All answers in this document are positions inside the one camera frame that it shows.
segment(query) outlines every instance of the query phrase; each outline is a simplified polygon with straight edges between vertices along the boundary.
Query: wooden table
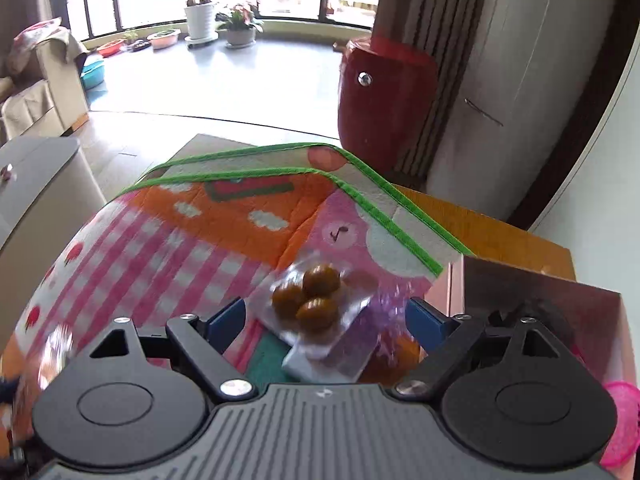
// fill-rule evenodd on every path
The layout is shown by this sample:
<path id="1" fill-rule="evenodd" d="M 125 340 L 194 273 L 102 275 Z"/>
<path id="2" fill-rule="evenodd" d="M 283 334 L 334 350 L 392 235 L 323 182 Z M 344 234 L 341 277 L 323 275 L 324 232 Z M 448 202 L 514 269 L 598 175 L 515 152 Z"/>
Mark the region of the wooden table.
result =
<path id="1" fill-rule="evenodd" d="M 568 249 L 433 196 L 396 187 L 476 256 L 575 280 Z"/>

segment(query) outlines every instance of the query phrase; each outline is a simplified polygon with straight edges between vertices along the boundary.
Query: blue plastic tub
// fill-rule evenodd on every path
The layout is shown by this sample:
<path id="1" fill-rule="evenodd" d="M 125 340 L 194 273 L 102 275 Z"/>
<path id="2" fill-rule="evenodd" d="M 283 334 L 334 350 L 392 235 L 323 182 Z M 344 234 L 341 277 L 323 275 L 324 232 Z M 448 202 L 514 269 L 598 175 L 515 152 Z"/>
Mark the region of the blue plastic tub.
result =
<path id="1" fill-rule="evenodd" d="M 104 60 L 95 61 L 82 69 L 82 86 L 85 90 L 98 86 L 104 81 Z"/>

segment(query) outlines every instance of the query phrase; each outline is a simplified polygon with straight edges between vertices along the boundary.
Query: white door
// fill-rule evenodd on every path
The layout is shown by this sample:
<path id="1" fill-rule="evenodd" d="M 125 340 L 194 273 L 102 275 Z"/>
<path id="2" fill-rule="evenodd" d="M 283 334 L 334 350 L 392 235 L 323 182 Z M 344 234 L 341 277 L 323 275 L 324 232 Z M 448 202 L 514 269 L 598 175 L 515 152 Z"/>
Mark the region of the white door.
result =
<path id="1" fill-rule="evenodd" d="M 427 193 L 508 217 L 580 97 L 613 2 L 485 0 Z"/>

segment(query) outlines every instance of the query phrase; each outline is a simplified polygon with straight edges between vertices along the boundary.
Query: triangular cutout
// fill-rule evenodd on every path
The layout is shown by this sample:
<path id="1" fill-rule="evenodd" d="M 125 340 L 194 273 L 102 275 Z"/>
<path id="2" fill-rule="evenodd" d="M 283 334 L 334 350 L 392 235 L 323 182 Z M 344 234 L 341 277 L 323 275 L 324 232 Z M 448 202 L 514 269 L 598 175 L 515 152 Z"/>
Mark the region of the triangular cutout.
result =
<path id="1" fill-rule="evenodd" d="M 524 348 L 522 349 L 522 353 L 530 357 L 559 357 L 554 348 L 537 330 L 529 330 L 527 332 L 527 336 L 524 339 Z"/>
<path id="2" fill-rule="evenodd" d="M 114 330 L 100 346 L 91 352 L 92 359 L 101 359 L 103 357 L 122 357 L 129 354 L 127 346 L 127 338 L 124 336 L 124 330 Z"/>

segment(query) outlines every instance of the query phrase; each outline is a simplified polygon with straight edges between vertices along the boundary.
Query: flowering plant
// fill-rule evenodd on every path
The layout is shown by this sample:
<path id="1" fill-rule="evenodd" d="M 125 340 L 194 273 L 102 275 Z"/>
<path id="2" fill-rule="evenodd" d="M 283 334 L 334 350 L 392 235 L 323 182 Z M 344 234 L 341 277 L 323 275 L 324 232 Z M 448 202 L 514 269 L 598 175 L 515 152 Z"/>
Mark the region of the flowering plant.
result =
<path id="1" fill-rule="evenodd" d="M 262 32 L 262 20 L 258 20 L 259 0 L 245 0 L 238 4 L 225 7 L 216 16 L 218 22 L 223 22 L 218 30 L 247 30 L 254 28 Z"/>

